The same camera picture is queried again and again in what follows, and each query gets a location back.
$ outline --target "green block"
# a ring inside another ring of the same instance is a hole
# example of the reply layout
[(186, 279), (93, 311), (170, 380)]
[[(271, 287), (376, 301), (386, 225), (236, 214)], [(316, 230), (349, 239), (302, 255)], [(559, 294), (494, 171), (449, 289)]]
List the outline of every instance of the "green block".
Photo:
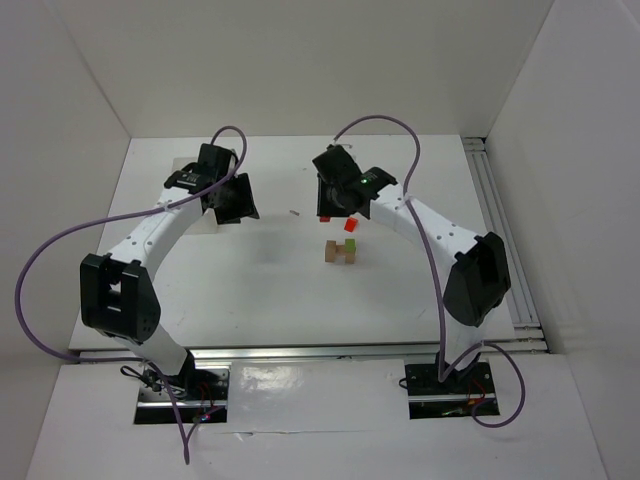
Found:
[(355, 238), (347, 238), (344, 241), (344, 251), (345, 251), (345, 253), (356, 253), (356, 239)]

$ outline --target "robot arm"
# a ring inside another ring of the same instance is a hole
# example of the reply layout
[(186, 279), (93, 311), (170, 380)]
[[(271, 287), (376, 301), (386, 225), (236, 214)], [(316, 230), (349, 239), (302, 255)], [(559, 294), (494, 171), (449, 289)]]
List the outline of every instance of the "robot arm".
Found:
[[(377, 167), (362, 173), (339, 145), (330, 147), (313, 163), (319, 178), (319, 216), (347, 217), (358, 212), (424, 250), (395, 178)], [(484, 339), (493, 309), (511, 287), (504, 244), (494, 233), (480, 237), (455, 225), (414, 198), (411, 204), (427, 234), (444, 292), (445, 362), (451, 364)], [(465, 358), (456, 370), (464, 372), (475, 360)]]
[[(235, 153), (203, 144), (197, 163), (173, 173), (157, 207), (202, 192), (232, 169)], [(219, 224), (259, 218), (247, 174), (237, 175), (215, 192), (145, 217), (122, 242), (103, 256), (87, 255), (80, 266), (83, 323), (155, 363), (170, 382), (185, 391), (207, 372), (195, 369), (193, 355), (160, 325), (161, 308), (153, 279), (178, 239), (208, 209)]]

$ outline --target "gray wall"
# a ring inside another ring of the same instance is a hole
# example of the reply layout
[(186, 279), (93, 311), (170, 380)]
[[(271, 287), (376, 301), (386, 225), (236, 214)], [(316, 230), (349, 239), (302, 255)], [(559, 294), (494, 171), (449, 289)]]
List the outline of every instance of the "gray wall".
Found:
[(51, 1), (134, 137), (331, 134), (370, 113), (485, 136), (552, 3)]
[[(26, 475), (58, 373), (18, 327), (16, 277), (49, 236), (107, 213), (129, 136), (41, 1), (0, 2), (0, 59), (0, 478), (13, 480)], [(27, 279), (26, 313), (53, 347), (68, 345), (78, 265), (99, 236), (68, 237)]]
[(638, 0), (556, 0), (488, 139), (541, 321), (616, 480), (640, 472), (639, 19)]

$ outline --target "white table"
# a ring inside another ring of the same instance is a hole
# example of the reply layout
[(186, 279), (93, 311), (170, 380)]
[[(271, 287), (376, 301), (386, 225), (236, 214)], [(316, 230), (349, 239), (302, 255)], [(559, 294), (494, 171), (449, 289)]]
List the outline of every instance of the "white table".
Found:
[[(423, 158), (411, 193), (452, 222), (486, 232), (460, 138), (420, 138)], [(174, 164), (196, 157), (200, 144), (208, 140), (132, 140), (110, 214), (153, 206)], [(199, 225), (178, 241), (156, 276), (161, 321), (178, 343), (217, 347), (437, 341), (426, 256), (363, 218), (353, 234), (344, 231), (342, 219), (319, 223), (311, 160), (330, 140), (249, 139), (243, 171), (249, 173), (261, 219), (222, 226), (217, 233), (205, 223)], [(363, 170), (379, 166), (399, 181), (414, 155), (407, 136), (352, 136), (344, 142), (353, 145)], [(241, 144), (226, 137), (220, 145), (239, 151)], [(99, 253), (120, 242), (136, 223), (107, 225)], [(346, 237), (356, 239), (356, 264), (324, 263), (326, 240)], [(514, 338), (507, 302), (488, 330), (492, 339)], [(117, 344), (78, 318), (70, 346), (102, 349)]]
[[(489, 361), (510, 415), (518, 382), (505, 359)], [(565, 358), (516, 361), (527, 402), (500, 430), (409, 420), (398, 360), (261, 364), (249, 375), (234, 363), (228, 423), (198, 429), (188, 467), (175, 425), (133, 425), (139, 384), (118, 365), (65, 365), (27, 479), (605, 480)]]

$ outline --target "red block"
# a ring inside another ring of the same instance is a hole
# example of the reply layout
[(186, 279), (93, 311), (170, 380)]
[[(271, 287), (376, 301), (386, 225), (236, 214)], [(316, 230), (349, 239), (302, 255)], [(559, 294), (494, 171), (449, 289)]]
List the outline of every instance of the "red block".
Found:
[(355, 218), (347, 218), (347, 222), (344, 224), (344, 229), (347, 232), (353, 232), (356, 229), (356, 226), (358, 225), (358, 220)]

